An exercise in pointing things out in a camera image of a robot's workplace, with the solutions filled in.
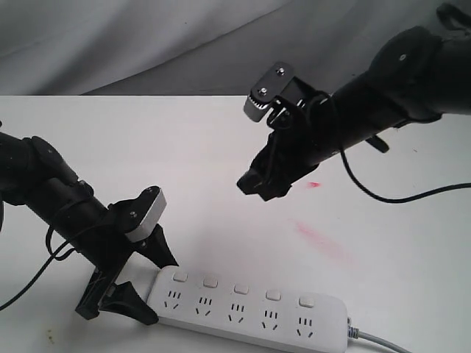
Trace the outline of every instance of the gray cable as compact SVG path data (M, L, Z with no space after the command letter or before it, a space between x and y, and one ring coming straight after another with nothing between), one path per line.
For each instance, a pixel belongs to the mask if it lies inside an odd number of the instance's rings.
M382 338L370 335L368 333L358 331L358 338L363 338L364 340L369 340L370 342L374 342L376 344L379 344L380 346L384 346L386 348L392 349L393 351L397 353L411 353L407 349L404 349L402 347L396 346L395 344L384 340Z

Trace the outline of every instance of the power strip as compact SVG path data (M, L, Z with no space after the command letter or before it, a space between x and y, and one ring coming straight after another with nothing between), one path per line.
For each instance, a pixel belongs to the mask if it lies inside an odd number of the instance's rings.
M160 323L286 352L344 353L347 308L332 296L162 269L148 305Z

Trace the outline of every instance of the white power strip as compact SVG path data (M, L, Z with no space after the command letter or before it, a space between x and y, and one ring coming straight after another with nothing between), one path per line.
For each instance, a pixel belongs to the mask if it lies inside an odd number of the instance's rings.
M148 300L160 323L286 352L344 353L347 308L331 296L292 293L168 266Z

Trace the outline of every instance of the red mark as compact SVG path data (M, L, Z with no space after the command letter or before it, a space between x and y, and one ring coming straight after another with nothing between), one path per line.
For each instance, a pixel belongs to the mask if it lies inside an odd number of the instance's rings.
M312 242L319 252L327 255L332 260L337 260L344 264L353 262L352 257L346 253L339 243L320 235L318 232L299 221L295 221L295 224L296 230Z
M321 186L320 182L308 182L308 184L306 185L308 189L317 188L319 186Z

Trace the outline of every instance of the white table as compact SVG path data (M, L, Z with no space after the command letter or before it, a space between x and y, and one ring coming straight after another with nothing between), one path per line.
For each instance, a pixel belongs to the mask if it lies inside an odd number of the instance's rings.
M0 97L2 131L39 135L104 203L163 188L161 218L181 266L246 275L328 293L353 323L416 353L469 352L471 190L404 205L380 204L345 174L339 157L268 203L236 187L269 132L242 113L243 97ZM358 177L385 196L471 180L471 118L446 116L348 151ZM307 188L306 183L320 187ZM47 258L46 225L6 206L0 234L0 302ZM62 239L55 235L55 244ZM272 352L244 343L74 308L93 267L74 254L53 263L31 291L0 313L2 352ZM155 268L133 257L120 277L140 293ZM354 352L384 352L352 344Z

